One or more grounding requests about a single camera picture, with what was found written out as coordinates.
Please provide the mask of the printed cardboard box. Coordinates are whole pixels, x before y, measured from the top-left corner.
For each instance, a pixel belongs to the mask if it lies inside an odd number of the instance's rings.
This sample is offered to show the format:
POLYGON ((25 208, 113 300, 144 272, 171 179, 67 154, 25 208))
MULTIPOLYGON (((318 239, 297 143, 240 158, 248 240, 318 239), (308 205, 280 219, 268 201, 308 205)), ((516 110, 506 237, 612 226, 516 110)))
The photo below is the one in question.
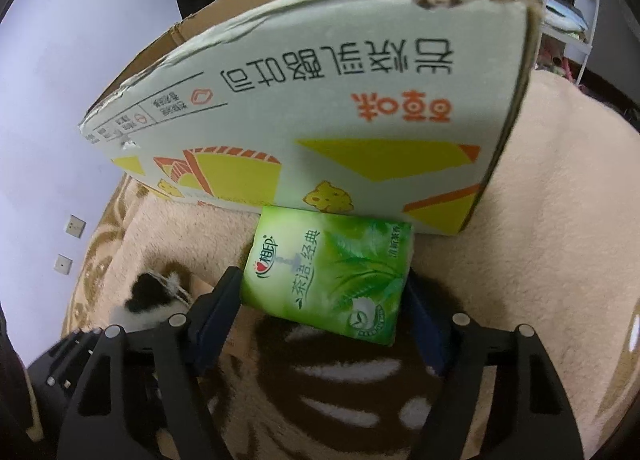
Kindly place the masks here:
POLYGON ((166 199, 455 235, 518 117, 539 24, 532 0, 217 0, 79 129, 166 199))

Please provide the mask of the beige patterned rug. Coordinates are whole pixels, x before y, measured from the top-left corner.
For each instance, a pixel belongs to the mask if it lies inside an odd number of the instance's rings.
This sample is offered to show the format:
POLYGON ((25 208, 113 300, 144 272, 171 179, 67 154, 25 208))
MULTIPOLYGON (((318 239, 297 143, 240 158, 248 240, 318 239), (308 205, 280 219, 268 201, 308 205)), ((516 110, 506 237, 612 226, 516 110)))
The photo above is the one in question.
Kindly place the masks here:
MULTIPOLYGON (((122 180, 93 234, 63 329, 103 327, 140 272, 216 284, 258 217, 164 200, 122 180)), ((472 220, 420 235, 413 269, 477 322, 539 334, 593 456, 639 391, 639 135, 536 71, 472 220)), ((439 383, 408 336, 391 347, 242 308, 201 382, 238 459, 402 459, 439 383)))

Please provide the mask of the white rolling cart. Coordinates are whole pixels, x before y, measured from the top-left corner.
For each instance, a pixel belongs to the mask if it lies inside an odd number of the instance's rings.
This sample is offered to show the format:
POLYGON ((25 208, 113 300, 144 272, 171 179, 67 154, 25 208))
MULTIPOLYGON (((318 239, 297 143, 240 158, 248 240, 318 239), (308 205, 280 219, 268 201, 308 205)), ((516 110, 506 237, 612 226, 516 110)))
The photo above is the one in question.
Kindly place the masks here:
POLYGON ((587 69, 601 0, 538 0, 544 16, 536 66, 578 86, 587 69))

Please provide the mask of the wall outlet upper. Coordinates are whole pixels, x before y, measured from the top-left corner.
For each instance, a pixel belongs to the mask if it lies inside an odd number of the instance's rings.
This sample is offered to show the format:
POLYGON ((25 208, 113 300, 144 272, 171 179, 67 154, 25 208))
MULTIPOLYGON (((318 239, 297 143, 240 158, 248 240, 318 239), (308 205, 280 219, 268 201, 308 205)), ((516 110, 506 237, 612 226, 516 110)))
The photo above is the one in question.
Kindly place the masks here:
POLYGON ((74 238, 80 239, 86 228, 86 222, 81 218, 71 215, 68 219, 65 232, 74 238))

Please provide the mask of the green tissue pack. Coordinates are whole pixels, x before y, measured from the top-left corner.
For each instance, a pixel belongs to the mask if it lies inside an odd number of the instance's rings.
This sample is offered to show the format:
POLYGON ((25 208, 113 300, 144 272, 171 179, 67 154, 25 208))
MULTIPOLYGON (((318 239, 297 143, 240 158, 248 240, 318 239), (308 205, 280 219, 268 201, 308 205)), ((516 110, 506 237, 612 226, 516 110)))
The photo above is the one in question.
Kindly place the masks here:
POLYGON ((393 220, 262 209, 241 284, 267 315, 390 346, 413 254, 393 220))

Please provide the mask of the wall outlet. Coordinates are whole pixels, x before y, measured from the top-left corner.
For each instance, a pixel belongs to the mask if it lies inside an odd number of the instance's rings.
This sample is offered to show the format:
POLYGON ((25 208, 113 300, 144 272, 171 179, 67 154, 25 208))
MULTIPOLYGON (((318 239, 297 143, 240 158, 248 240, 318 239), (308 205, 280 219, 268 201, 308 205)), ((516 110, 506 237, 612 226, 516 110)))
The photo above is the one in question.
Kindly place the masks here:
POLYGON ((63 254, 58 254, 54 262, 54 270, 59 274, 68 276, 73 266, 73 260, 63 254))
POLYGON ((74 238, 80 239, 86 228, 86 222, 81 218, 71 215, 68 219, 65 232, 74 238))

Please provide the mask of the wall outlet lower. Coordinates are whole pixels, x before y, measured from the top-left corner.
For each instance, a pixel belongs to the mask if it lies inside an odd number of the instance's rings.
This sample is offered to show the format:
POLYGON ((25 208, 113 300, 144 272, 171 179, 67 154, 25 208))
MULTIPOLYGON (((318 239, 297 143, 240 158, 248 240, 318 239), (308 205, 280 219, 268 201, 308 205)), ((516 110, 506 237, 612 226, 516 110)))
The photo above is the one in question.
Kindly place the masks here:
POLYGON ((73 260, 63 254, 58 254, 54 262, 54 270, 59 274, 68 276, 73 266, 73 260))

